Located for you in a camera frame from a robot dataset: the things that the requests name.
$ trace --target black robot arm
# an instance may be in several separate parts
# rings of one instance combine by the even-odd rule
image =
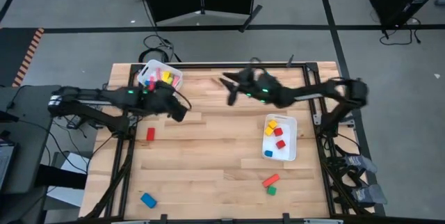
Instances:
[[[126,134],[129,128],[127,116],[111,116],[89,105],[109,105],[128,110],[134,116],[167,113],[181,122],[187,108],[173,95],[175,89],[162,81],[156,82],[153,91],[140,87],[123,87],[117,90],[81,89],[62,87],[53,92],[48,103],[52,117],[77,115],[105,125],[111,132]]]
[[[238,93],[244,93],[248,97],[260,100],[264,104],[274,104],[282,109],[300,102],[318,97],[328,97],[338,101],[338,105],[329,113],[321,116],[318,133],[324,136],[335,137],[338,124],[353,109],[359,109],[366,105],[368,87],[359,79],[330,79],[326,82],[305,86],[301,88],[287,88],[267,71],[261,69],[261,73],[255,78],[255,69],[247,66],[238,73],[223,73],[224,76],[235,81],[220,79],[230,91],[227,103],[232,106]],[[344,87],[342,95],[337,88]]]

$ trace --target wooden tabletop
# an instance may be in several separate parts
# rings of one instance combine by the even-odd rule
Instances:
[[[130,65],[113,66],[109,81],[112,88],[127,85]],[[339,76],[335,62],[319,62],[318,68],[321,81]],[[126,220],[160,219],[161,214],[168,214],[169,219],[282,218],[283,213],[290,213],[291,218],[329,216],[309,103],[276,109],[239,95],[235,105],[228,106],[227,90],[218,80],[227,71],[231,70],[182,70],[184,84],[180,91],[193,105],[184,121],[160,115],[139,122]],[[305,85],[301,69],[268,71],[284,86]],[[327,99],[329,111],[336,104]],[[120,114],[111,107],[104,111]],[[269,113],[298,121],[295,161],[261,157],[264,120]],[[156,129],[155,141],[145,140],[148,127]],[[339,132],[355,140],[353,129],[341,126]],[[100,130],[95,148],[110,135],[108,130]],[[342,137],[335,138],[335,143],[345,151],[358,152],[354,143]],[[79,216],[91,211],[108,187],[115,147],[116,140],[112,139],[92,158]],[[281,180],[274,183],[277,194],[271,196],[261,183],[275,173]],[[155,208],[148,208],[140,200],[144,193],[158,201]],[[115,195],[114,214],[119,199],[120,189]]]

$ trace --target colored block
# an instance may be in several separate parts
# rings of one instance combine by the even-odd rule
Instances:
[[[158,79],[158,81],[161,80],[161,68],[156,68],[156,78]]]
[[[281,129],[281,127],[278,127],[277,129],[273,130],[273,133],[275,134],[275,136],[281,136],[283,134],[283,130]]]
[[[280,179],[280,176],[278,174],[274,174],[269,179],[267,179],[263,182],[263,186],[268,187],[279,179]]]
[[[147,129],[147,141],[154,141],[154,128],[149,127]]]
[[[271,129],[274,129],[277,126],[277,122],[274,120],[271,120],[268,125]]]
[[[155,85],[156,85],[156,82],[154,81],[154,77],[150,77],[150,85],[148,87],[148,90],[153,91]]]
[[[162,72],[162,81],[167,82],[169,77],[170,77],[169,71]]]
[[[176,86],[178,86],[179,83],[179,76],[175,76],[173,79],[173,88],[176,88]]]
[[[264,151],[264,155],[266,155],[267,157],[272,157],[272,151],[266,150]]]
[[[270,127],[267,127],[266,130],[264,130],[265,135],[270,136],[273,132],[273,129]]]
[[[270,195],[275,195],[277,193],[277,188],[274,186],[269,186],[267,188],[267,193]]]
[[[153,199],[152,196],[150,196],[148,193],[144,193],[142,197],[140,198],[149,208],[153,208],[156,206],[156,203],[158,203],[155,199]]]
[[[286,143],[283,140],[280,140],[277,142],[278,149],[282,149],[285,146],[286,146]]]

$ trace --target white plastic container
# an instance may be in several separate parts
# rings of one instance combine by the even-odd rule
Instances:
[[[175,88],[176,88],[176,90],[179,90],[181,88],[181,86],[182,86],[182,72],[173,68],[173,67],[170,67],[169,65],[159,62],[157,60],[150,60],[149,62],[147,62],[145,67],[139,72],[139,74],[138,74],[139,83],[141,83],[143,86],[145,86],[145,81],[149,81],[151,76],[153,76],[154,80],[157,81],[157,78],[156,78],[156,69],[157,68],[161,68],[162,72],[169,71],[170,73],[174,74],[175,76],[178,76],[179,82],[175,86]]]
[[[263,131],[263,157],[265,159],[274,159],[278,161],[293,161],[297,157],[297,120],[295,118],[283,115],[269,114],[266,116],[264,123],[264,130],[268,127],[268,123],[274,120],[277,122],[277,127],[281,127],[283,134],[275,136],[272,133],[267,136]],[[286,145],[278,149],[276,143],[283,140]],[[264,152],[266,150],[272,151],[272,157],[267,157]]]

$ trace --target green block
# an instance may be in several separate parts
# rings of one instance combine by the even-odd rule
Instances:
[[[267,193],[270,195],[275,195],[277,193],[277,188],[274,186],[269,186],[267,188]]]

